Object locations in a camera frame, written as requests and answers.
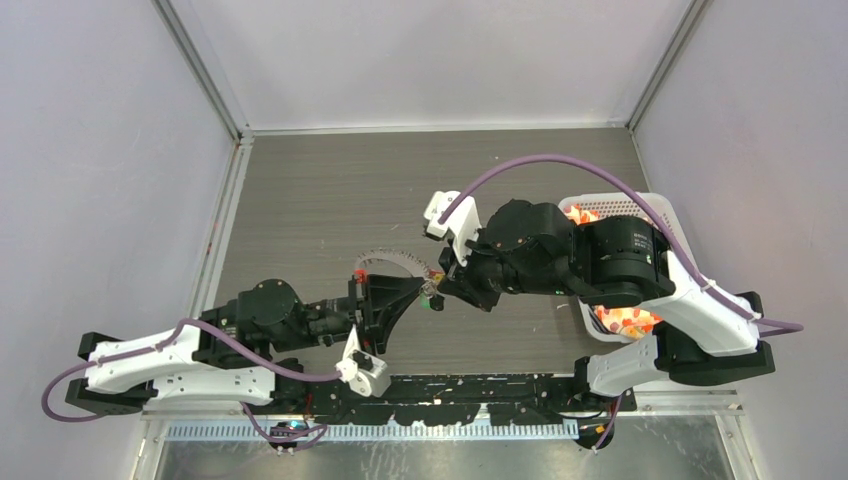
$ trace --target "orange patterned fabric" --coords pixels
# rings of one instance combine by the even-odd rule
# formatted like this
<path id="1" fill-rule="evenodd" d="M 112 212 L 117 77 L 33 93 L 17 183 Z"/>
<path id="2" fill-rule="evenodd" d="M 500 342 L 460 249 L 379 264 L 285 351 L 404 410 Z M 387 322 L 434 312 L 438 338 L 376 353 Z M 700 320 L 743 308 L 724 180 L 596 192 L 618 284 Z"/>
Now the orange patterned fabric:
<path id="1" fill-rule="evenodd" d="M 564 209 L 564 213 L 577 225 L 601 219 L 598 212 L 583 210 L 580 205 L 572 205 Z M 595 307 L 595 314 L 610 332 L 637 340 L 653 331 L 654 325 L 662 321 L 657 315 L 640 308 Z"/>

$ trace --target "white backdrop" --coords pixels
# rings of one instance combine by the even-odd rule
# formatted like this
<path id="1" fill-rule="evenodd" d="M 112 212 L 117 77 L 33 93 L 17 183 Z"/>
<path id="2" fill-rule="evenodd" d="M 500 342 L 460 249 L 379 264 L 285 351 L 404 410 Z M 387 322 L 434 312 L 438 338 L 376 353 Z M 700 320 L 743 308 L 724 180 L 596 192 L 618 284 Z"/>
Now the white backdrop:
<path id="1" fill-rule="evenodd" d="M 267 130 L 625 122 L 689 1 L 175 3 Z"/>
<path id="2" fill-rule="evenodd" d="M 151 2 L 2 11 L 0 478 L 125 479 L 137 415 L 60 424 L 39 397 L 83 333 L 187 313 L 233 142 Z"/>
<path id="3" fill-rule="evenodd" d="M 713 2 L 637 130 L 698 264 L 767 316 L 777 372 L 739 382 L 766 478 L 846 478 L 848 4 Z"/>

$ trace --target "plastic basket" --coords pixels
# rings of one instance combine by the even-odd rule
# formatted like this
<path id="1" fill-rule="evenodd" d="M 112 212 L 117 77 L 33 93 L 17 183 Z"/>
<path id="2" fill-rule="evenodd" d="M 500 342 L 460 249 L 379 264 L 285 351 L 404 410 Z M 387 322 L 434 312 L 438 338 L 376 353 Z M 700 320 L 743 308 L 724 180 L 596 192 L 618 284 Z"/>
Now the plastic basket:
<path id="1" fill-rule="evenodd" d="M 648 202 L 648 205 L 650 205 L 651 208 L 660 214 L 662 219 L 665 221 L 666 226 L 671 229 L 671 232 L 674 234 L 675 238 L 677 238 L 677 241 L 679 241 L 680 245 L 683 246 L 685 254 L 688 255 L 689 258 L 692 258 L 692 251 L 689 249 L 689 242 L 686 241 L 686 236 L 683 234 L 683 228 L 677 220 L 677 215 L 674 214 L 674 209 L 671 207 L 671 203 L 669 203 L 665 197 L 656 193 L 640 193 L 639 196 L 641 196 L 646 202 Z M 606 218 L 612 215 L 631 215 L 634 217 L 647 218 L 645 212 L 643 212 L 633 200 L 623 193 L 595 193 L 579 195 L 576 197 L 567 197 L 559 202 L 559 209 L 566 212 L 570 207 L 575 205 L 579 206 L 583 210 L 592 210 L 597 212 L 600 218 Z M 589 335 L 593 338 L 602 342 L 633 342 L 632 338 L 618 335 L 616 333 L 605 333 L 598 330 L 592 322 L 592 309 L 583 302 L 579 303 L 580 314 L 583 316 L 583 324 L 586 325 L 586 331 L 589 332 Z"/>

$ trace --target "item in basket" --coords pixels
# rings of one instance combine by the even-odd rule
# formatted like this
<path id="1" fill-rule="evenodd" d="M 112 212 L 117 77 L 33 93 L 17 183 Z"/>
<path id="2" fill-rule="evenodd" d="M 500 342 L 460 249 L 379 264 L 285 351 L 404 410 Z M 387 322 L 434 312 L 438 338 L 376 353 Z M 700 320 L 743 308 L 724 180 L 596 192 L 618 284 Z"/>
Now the item in basket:
<path id="1" fill-rule="evenodd" d="M 601 219 L 598 212 L 581 209 L 580 205 L 572 205 L 564 209 L 563 213 L 577 225 Z M 637 340 L 653 331 L 654 325 L 662 321 L 657 315 L 640 308 L 609 309 L 598 306 L 593 308 L 593 312 L 604 327 L 599 330 Z"/>

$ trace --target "gray wood grain tabletop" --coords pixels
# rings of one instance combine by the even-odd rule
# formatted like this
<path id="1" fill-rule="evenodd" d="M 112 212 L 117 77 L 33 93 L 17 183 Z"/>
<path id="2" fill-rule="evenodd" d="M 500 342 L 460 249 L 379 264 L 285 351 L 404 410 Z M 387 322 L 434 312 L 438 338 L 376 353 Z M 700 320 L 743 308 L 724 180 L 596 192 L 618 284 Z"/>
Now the gray wood grain tabletop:
<path id="1" fill-rule="evenodd" d="M 305 301 L 345 295 L 357 254 L 378 247 L 405 250 L 436 266 L 442 245 L 422 236 L 422 213 L 433 192 L 462 190 L 498 163 L 534 153 L 582 158 L 647 191 L 624 129 L 258 137 L 218 304 L 267 278 L 287 280 Z M 475 198 L 485 223 L 511 198 L 557 203 L 610 191 L 586 172 L 540 164 L 502 174 Z M 400 320 L 384 356 L 393 373 L 571 372 L 577 358 L 617 345 L 591 338 L 564 297 L 504 295 L 488 314 L 457 299 L 445 303 L 443 312 L 414 304 Z M 340 355 L 335 345 L 289 356 L 319 372 Z"/>

